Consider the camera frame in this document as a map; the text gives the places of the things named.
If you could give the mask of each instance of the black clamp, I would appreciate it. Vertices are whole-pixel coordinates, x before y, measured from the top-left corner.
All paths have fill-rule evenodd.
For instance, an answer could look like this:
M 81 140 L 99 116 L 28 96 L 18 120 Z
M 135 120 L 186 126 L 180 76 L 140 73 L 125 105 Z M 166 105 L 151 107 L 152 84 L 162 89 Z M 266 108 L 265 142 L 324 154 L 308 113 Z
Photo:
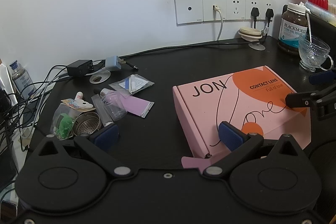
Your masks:
M 326 83 L 336 79 L 336 69 L 311 75 L 309 82 L 313 85 Z M 336 84 L 321 91 L 292 93 L 286 96 L 286 104 L 290 108 L 310 107 L 315 111 L 319 121 L 336 115 Z

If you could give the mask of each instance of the metal strainer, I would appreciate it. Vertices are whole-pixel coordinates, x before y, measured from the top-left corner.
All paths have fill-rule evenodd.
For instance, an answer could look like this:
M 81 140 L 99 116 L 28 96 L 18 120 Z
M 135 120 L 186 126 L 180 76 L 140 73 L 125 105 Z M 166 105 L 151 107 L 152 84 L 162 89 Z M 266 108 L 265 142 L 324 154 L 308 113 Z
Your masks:
M 72 131 L 75 135 L 92 134 L 100 129 L 101 121 L 95 112 L 86 112 L 77 117 L 73 124 Z

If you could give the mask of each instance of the green object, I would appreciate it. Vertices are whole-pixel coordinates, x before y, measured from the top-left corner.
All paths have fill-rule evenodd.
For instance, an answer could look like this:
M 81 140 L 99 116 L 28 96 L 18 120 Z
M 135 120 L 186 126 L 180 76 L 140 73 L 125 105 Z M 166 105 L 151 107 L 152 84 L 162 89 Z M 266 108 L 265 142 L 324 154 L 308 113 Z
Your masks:
M 68 114 L 62 113 L 57 120 L 56 123 L 56 134 L 60 137 L 60 139 L 64 140 L 69 137 L 70 130 L 74 124 L 73 118 L 71 118 Z

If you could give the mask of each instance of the orange heart graphic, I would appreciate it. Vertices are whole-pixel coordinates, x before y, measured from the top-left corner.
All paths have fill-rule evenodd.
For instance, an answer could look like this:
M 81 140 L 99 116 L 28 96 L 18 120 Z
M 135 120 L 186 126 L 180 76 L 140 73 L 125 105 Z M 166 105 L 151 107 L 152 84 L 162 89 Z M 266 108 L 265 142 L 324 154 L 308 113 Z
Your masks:
M 258 133 L 261 136 L 264 136 L 264 132 L 263 129 L 261 128 L 260 125 L 258 125 L 255 122 L 247 122 L 243 125 L 243 128 L 241 129 L 242 132 L 244 132 L 245 134 L 249 134 L 249 133 Z
M 262 102 L 272 102 L 273 105 L 286 107 L 285 98 L 293 91 L 266 67 L 250 69 L 233 74 L 233 82 L 246 95 Z M 296 112 L 307 113 L 307 108 L 292 108 Z

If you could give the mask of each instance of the blue gripper pad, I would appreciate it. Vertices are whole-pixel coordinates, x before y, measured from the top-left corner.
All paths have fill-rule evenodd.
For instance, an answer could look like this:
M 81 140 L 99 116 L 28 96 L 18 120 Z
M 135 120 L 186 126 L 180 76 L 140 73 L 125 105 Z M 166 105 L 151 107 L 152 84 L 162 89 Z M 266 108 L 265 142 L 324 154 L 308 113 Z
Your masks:
M 328 70 L 309 76 L 309 83 L 312 85 L 319 85 L 323 83 L 332 82 L 336 78 L 336 73 L 333 70 Z
M 219 139 L 232 152 L 248 140 L 248 136 L 230 125 L 228 122 L 222 122 L 218 127 Z
M 98 132 L 98 136 L 94 138 L 93 143 L 101 150 L 108 152 L 112 145 L 116 144 L 119 138 L 119 129 L 116 124 L 107 126 Z

